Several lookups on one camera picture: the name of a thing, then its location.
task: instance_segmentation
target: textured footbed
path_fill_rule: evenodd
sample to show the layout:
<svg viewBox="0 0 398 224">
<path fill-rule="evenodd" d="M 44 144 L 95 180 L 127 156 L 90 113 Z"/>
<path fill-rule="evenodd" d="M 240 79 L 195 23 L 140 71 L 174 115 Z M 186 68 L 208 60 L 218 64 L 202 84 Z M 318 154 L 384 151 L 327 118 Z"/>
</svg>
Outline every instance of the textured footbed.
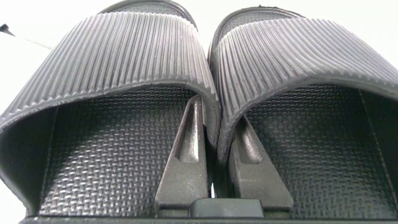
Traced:
<svg viewBox="0 0 398 224">
<path fill-rule="evenodd" d="M 246 116 L 294 199 L 292 218 L 398 218 L 359 90 L 303 87 Z"/>
<path fill-rule="evenodd" d="M 153 87 L 62 105 L 39 215 L 154 217 L 154 199 L 188 100 Z"/>
<path fill-rule="evenodd" d="M 153 13 L 176 15 L 184 18 L 184 15 L 182 15 L 173 7 L 166 6 L 164 4 L 150 3 L 150 2 L 124 6 L 121 7 L 120 9 L 115 10 L 115 12 L 153 12 Z"/>
</svg>

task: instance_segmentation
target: rubber sandal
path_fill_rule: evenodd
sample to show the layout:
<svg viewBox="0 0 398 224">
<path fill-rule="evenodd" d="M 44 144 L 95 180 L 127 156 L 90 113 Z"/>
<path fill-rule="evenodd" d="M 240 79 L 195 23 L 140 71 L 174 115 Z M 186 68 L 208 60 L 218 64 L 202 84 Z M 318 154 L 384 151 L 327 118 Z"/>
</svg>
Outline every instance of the rubber sandal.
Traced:
<svg viewBox="0 0 398 224">
<path fill-rule="evenodd" d="M 0 176 L 26 222 L 183 217 L 208 196 L 220 105 L 193 21 L 162 6 L 77 24 L 1 115 Z"/>
<path fill-rule="evenodd" d="M 334 22 L 259 11 L 283 10 L 232 13 L 209 50 L 218 196 L 298 219 L 398 218 L 397 69 Z"/>
</svg>

